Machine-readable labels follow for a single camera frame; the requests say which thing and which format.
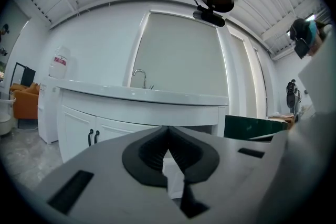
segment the ceiling light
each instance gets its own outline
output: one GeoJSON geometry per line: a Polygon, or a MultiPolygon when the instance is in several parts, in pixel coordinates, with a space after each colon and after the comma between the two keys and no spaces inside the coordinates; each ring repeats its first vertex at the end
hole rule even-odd
{"type": "Polygon", "coordinates": [[[315,14],[309,16],[306,20],[315,20],[315,14]]]}

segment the cabinet door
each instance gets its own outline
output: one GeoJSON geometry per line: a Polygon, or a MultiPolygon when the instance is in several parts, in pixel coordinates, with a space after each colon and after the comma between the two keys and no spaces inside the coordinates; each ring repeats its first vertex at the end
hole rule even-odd
{"type": "Polygon", "coordinates": [[[157,126],[153,125],[142,125],[97,117],[96,130],[99,131],[97,142],[156,127],[157,126]]]}
{"type": "Polygon", "coordinates": [[[90,130],[95,131],[96,117],[62,106],[69,158],[73,158],[89,146],[90,130]]]}

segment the green board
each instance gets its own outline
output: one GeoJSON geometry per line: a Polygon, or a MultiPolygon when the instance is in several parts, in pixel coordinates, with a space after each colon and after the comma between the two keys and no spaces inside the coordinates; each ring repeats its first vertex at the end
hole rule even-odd
{"type": "Polygon", "coordinates": [[[286,122],[226,115],[224,137],[247,140],[287,129],[286,122]]]}

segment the sink faucet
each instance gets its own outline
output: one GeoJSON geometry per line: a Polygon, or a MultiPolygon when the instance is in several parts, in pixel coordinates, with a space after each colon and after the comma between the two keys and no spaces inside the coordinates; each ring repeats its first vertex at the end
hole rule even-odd
{"type": "Polygon", "coordinates": [[[136,71],[133,72],[133,76],[135,76],[135,74],[138,72],[143,73],[145,75],[142,88],[146,89],[146,73],[142,69],[137,69],[136,71]]]}

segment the red label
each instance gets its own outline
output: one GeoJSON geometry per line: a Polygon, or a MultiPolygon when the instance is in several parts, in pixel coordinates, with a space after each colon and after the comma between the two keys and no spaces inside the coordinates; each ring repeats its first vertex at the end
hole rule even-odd
{"type": "Polygon", "coordinates": [[[54,58],[54,62],[58,62],[58,63],[61,63],[62,65],[66,66],[67,65],[67,62],[65,62],[64,60],[62,59],[59,59],[57,57],[54,58]]]}

